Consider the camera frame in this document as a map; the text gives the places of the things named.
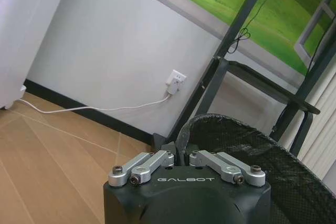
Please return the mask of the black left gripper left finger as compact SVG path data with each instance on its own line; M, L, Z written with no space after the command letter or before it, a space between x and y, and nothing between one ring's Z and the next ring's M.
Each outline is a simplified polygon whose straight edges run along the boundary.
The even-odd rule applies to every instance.
M141 152L125 164L114 166L108 175L108 184L112 187L122 187L128 182L135 186L145 184L159 167L173 167L175 156L174 142L162 145L155 153Z

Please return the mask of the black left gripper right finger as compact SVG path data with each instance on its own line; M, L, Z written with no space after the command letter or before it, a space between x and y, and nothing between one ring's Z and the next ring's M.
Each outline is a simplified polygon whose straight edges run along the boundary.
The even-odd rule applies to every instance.
M262 187L266 184L266 174L259 166L249 166L225 152L179 151L179 164L201 169L209 168L222 181L234 185L246 182L254 187Z

